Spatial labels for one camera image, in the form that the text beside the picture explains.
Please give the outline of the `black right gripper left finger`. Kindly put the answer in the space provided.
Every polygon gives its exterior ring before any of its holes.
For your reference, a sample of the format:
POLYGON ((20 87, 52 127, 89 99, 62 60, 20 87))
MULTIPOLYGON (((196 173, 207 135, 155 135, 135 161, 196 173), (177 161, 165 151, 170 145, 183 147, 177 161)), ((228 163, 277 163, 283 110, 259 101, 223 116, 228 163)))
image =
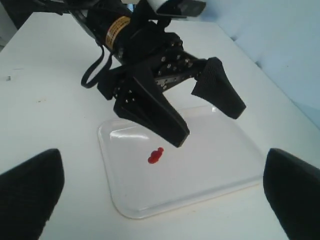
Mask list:
POLYGON ((0 238, 38 240, 65 184, 61 153, 43 151, 0 175, 0 238))

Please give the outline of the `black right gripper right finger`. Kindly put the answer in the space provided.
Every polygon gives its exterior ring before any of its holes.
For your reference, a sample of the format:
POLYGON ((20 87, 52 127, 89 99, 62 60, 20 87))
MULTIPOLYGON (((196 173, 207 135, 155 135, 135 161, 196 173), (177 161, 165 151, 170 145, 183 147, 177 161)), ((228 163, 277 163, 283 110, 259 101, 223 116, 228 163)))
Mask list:
POLYGON ((320 170, 271 148, 263 171, 265 197, 290 240, 320 238, 320 170))

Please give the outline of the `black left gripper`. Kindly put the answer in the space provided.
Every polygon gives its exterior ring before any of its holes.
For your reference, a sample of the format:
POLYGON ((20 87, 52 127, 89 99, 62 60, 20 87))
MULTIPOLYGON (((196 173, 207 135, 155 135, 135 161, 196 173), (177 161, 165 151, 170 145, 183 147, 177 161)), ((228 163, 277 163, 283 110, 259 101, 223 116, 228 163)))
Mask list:
POLYGON ((112 60, 97 74, 97 88, 107 99, 116 98, 119 118, 135 122, 179 148, 190 130, 182 116, 161 93, 194 78, 191 92, 238 119, 246 105, 230 83, 217 57, 198 59, 184 51, 182 39, 165 29, 169 19, 132 21, 100 20, 97 37, 121 64, 112 60))

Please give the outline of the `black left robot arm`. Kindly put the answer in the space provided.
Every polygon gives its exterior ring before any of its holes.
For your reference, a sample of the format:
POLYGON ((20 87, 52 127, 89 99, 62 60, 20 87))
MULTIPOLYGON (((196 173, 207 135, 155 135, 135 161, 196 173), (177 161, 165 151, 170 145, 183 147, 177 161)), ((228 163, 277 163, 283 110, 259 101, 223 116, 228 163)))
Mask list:
POLYGON ((15 0, 19 12, 71 14, 95 40, 109 51, 98 69, 98 58, 84 73, 81 85, 97 87, 114 100, 119 118, 135 122, 180 147, 190 131, 164 92, 193 78, 192 94, 238 119, 246 105, 230 83, 217 57, 199 59, 184 50, 183 40, 166 32, 173 19, 197 17, 202 0, 140 0, 133 10, 121 0, 15 0))

